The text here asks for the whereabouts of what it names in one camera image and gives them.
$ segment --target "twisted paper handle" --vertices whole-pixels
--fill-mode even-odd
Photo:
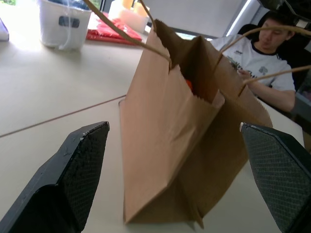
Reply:
[[[169,61],[169,65],[170,65],[170,69],[172,68],[172,60],[171,58],[164,54],[163,52],[157,50],[156,48],[153,48],[152,46],[146,45],[138,40],[133,39],[132,37],[130,37],[128,34],[126,34],[123,30],[119,29],[117,26],[115,26],[102,12],[100,12],[100,10],[97,9],[96,6],[93,5],[93,3],[91,3],[89,0],[83,0],[86,5],[91,9],[91,11],[93,11],[105,24],[107,24],[112,30],[114,30],[116,33],[118,33],[120,36],[122,36],[125,40],[132,42],[136,45],[139,45],[145,49],[148,49],[152,52],[155,52],[156,54],[164,57],[166,60]],[[139,0],[142,7],[145,9],[145,11],[147,12],[148,16],[150,17],[151,21],[152,21],[152,25],[154,28],[154,31],[156,32],[156,24],[154,19],[152,18],[150,12],[148,11],[146,5],[144,4],[144,2],[142,0]]]
[[[219,57],[217,59],[215,68],[213,70],[213,73],[215,72],[219,62],[221,61],[221,59],[223,57],[223,52],[225,52],[227,49],[229,49],[230,47],[235,45],[238,41],[240,41],[241,39],[243,39],[244,37],[246,37],[246,36],[248,36],[250,34],[259,32],[261,30],[279,30],[279,29],[281,29],[281,30],[288,30],[288,31],[296,32],[296,33],[305,34],[305,35],[311,35],[311,32],[309,32],[309,31],[307,31],[305,29],[299,28],[299,27],[294,27],[294,26],[274,26],[274,27],[264,27],[264,28],[256,28],[256,29],[250,30],[250,31],[244,33],[241,37],[239,37],[235,41],[233,41],[230,45],[228,45],[228,46],[226,46],[226,47],[224,47],[223,49],[220,50],[220,55],[219,55]],[[256,82],[256,81],[259,81],[259,80],[262,80],[262,79],[268,79],[268,78],[275,77],[275,76],[278,76],[278,75],[281,75],[281,74],[295,73],[295,72],[299,72],[299,71],[303,71],[303,70],[307,70],[307,69],[311,69],[311,65],[310,66],[305,66],[305,67],[298,67],[298,68],[294,68],[294,69],[290,69],[290,70],[286,70],[286,71],[281,71],[281,72],[278,72],[278,73],[275,73],[275,74],[269,74],[269,75],[265,75],[265,76],[262,76],[262,77],[259,77],[259,78],[255,78],[255,79],[244,80],[243,81],[243,86],[242,86],[241,90],[239,91],[238,96],[241,95],[241,93],[245,89],[246,85],[249,84],[249,83]]]

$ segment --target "white table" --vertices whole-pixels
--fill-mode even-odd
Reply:
[[[3,9],[0,5],[0,17],[7,24],[11,42],[0,43],[0,134],[126,94],[141,49],[87,42],[80,52],[51,50],[33,36],[26,36],[23,28],[9,20],[14,14],[4,14]],[[193,232],[186,223],[123,225],[118,102],[1,138],[0,219],[70,132],[95,122],[109,121],[111,130],[101,179],[84,232]],[[292,134],[303,144],[298,125],[272,108],[267,106],[267,109],[276,129]],[[204,230],[195,225],[196,232],[280,232],[256,187],[249,163],[204,218],[204,224]]]

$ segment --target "white container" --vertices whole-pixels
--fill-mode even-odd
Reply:
[[[86,40],[91,11],[39,0],[40,40],[48,47],[73,50]]]
[[[149,17],[142,17],[132,9],[128,10],[122,5],[121,0],[114,0],[109,10],[109,18],[119,18],[136,32],[144,33]]]

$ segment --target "red object inside bag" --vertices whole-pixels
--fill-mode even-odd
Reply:
[[[111,20],[115,26],[124,31],[133,39],[141,41],[140,35],[123,23],[119,18]],[[102,22],[94,13],[92,13],[89,23],[89,29],[87,30],[86,39],[87,40],[98,40],[105,42],[113,42],[113,43],[121,43],[127,45],[135,45],[132,42],[128,42],[122,36],[117,34],[114,30],[112,30],[107,24]]]

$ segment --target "man's hair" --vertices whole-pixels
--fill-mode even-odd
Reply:
[[[283,24],[283,25],[288,25],[288,26],[295,26],[294,24],[294,18],[292,16],[287,16],[287,15],[283,15],[281,13],[278,12],[274,12],[274,11],[269,11],[266,15],[265,15],[265,20],[267,19],[273,19],[276,22]]]

